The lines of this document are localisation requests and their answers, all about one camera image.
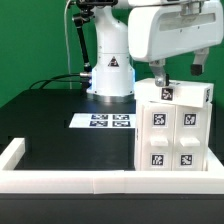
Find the black cable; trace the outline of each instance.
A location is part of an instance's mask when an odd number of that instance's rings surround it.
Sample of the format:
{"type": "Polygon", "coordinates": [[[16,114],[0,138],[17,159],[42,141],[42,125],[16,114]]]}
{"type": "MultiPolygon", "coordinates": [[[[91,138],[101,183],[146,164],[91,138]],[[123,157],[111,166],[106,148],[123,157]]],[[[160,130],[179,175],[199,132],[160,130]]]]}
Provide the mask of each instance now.
{"type": "Polygon", "coordinates": [[[39,80],[39,81],[33,83],[33,84],[29,87],[29,89],[32,89],[35,85],[37,85],[37,84],[39,84],[39,83],[41,83],[41,82],[48,82],[48,84],[49,84],[50,82],[77,82],[77,83],[80,83],[80,81],[76,81],[76,80],[44,79],[44,80],[39,80]]]}
{"type": "Polygon", "coordinates": [[[53,80],[56,80],[56,79],[63,79],[63,78],[69,78],[69,77],[75,77],[75,76],[80,76],[79,73],[73,73],[73,74],[65,74],[65,75],[58,75],[58,76],[55,76],[47,81],[45,81],[45,83],[43,83],[39,89],[43,89],[46,85],[48,85],[50,82],[52,82],[53,80]]]}

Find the stacked blocks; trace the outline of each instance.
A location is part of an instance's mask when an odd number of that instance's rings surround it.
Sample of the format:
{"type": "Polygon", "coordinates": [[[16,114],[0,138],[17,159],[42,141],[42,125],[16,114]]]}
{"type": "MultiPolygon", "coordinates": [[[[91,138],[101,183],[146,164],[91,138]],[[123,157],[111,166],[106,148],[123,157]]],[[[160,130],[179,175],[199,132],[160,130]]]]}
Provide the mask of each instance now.
{"type": "Polygon", "coordinates": [[[154,79],[135,85],[135,168],[203,171],[206,167],[213,84],[154,79]]]}

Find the green wall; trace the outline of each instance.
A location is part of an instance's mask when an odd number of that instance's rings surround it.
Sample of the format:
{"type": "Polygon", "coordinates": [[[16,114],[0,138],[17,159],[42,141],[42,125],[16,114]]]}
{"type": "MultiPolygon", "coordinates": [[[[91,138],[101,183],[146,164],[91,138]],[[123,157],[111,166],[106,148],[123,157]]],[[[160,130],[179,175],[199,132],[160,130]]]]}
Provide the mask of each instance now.
{"type": "MultiPolygon", "coordinates": [[[[64,38],[65,0],[0,1],[0,106],[33,82],[66,74],[67,57],[64,38]]],[[[74,9],[69,11],[71,17],[74,9]]],[[[127,23],[128,11],[115,11],[127,23]]],[[[68,24],[72,54],[72,72],[82,70],[76,31],[68,24]]],[[[96,63],[96,37],[93,23],[84,27],[90,61],[96,63]]],[[[200,77],[190,75],[193,53],[167,60],[166,70],[172,79],[215,83],[215,101],[224,108],[224,44],[213,47],[200,77]]],[[[136,79],[152,77],[148,64],[134,63],[136,79]]],[[[67,83],[49,88],[69,88],[67,83]]]]}

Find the cable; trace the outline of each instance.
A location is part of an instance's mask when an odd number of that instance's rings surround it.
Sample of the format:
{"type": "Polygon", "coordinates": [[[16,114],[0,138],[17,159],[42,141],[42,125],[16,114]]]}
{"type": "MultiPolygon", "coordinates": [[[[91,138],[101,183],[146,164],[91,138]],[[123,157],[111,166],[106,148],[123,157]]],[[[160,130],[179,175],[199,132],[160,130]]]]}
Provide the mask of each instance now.
{"type": "Polygon", "coordinates": [[[51,78],[51,79],[44,79],[44,80],[39,80],[39,81],[37,81],[37,82],[35,82],[35,83],[33,83],[30,87],[29,87],[29,89],[32,89],[33,88],[33,86],[35,86],[35,85],[37,85],[37,84],[39,84],[39,83],[42,83],[42,82],[44,82],[40,87],[39,87],[39,89],[43,89],[46,85],[48,85],[49,83],[51,83],[51,82],[69,82],[68,80],[58,80],[58,79],[63,79],[63,78],[71,78],[71,77],[78,77],[79,76],[79,74],[66,74],[66,75],[59,75],[59,76],[55,76],[55,77],[53,77],[53,78],[51,78]]]}
{"type": "Polygon", "coordinates": [[[43,83],[39,89],[43,89],[46,85],[48,85],[48,83],[52,82],[52,80],[57,80],[57,79],[63,79],[63,78],[71,78],[71,77],[80,77],[79,73],[75,73],[75,74],[65,74],[65,75],[58,75],[55,76],[51,79],[49,79],[48,81],[46,81],[45,83],[43,83]]]}
{"type": "Polygon", "coordinates": [[[33,83],[30,87],[29,87],[29,89],[32,89],[33,88],[33,86],[35,86],[35,85],[37,85],[37,84],[39,84],[39,83],[41,83],[41,82],[48,82],[48,81],[50,81],[50,82],[77,82],[77,83],[80,83],[79,81],[75,81],[75,80],[57,80],[57,79],[43,79],[43,80],[39,80],[39,81],[37,81],[37,82],[35,82],[35,83],[33,83]]]}
{"type": "Polygon", "coordinates": [[[66,42],[66,51],[67,51],[67,60],[68,60],[68,73],[71,74],[71,55],[70,55],[70,47],[68,40],[68,26],[67,26],[67,10],[72,0],[68,0],[65,6],[64,11],[64,28],[65,28],[65,42],[66,42]]]}

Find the white border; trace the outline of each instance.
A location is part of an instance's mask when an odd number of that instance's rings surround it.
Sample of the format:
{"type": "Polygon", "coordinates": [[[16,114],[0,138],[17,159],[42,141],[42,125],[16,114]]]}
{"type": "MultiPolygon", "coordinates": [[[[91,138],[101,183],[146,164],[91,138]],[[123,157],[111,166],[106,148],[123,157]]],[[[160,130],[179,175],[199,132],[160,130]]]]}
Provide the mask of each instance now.
{"type": "Polygon", "coordinates": [[[224,167],[209,150],[207,171],[15,171],[25,153],[15,138],[0,156],[0,193],[224,194],[224,167]]]}

